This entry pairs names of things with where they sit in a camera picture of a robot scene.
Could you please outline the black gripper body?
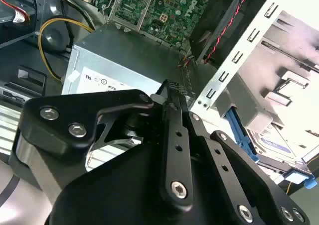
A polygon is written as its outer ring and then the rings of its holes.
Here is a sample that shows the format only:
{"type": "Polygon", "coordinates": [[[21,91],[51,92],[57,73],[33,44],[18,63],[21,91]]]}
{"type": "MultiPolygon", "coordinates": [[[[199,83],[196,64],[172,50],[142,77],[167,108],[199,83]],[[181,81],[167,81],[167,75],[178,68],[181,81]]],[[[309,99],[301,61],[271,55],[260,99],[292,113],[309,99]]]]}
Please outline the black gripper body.
{"type": "Polygon", "coordinates": [[[169,112],[139,145],[71,182],[50,214],[52,225],[181,225],[194,204],[190,137],[169,112]]]}

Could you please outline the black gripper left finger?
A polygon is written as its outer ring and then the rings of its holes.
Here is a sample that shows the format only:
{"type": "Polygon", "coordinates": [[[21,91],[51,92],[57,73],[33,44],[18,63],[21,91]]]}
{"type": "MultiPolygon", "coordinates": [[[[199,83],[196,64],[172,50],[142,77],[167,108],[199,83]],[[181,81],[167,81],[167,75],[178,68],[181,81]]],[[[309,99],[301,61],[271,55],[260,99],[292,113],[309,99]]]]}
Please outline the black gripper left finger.
{"type": "Polygon", "coordinates": [[[140,90],[35,98],[23,107],[13,153],[51,203],[75,179],[139,145],[185,97],[166,80],[147,96],[140,90]]]}

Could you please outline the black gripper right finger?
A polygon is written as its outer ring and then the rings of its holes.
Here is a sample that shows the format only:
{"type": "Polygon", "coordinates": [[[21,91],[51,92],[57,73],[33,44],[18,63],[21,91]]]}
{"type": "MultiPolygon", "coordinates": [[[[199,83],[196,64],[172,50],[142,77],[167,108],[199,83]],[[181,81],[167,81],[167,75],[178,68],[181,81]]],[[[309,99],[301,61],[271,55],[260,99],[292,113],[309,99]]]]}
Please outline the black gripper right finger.
{"type": "Polygon", "coordinates": [[[194,204],[183,225],[308,225],[305,212],[222,131],[209,134],[181,102],[194,204]]]}

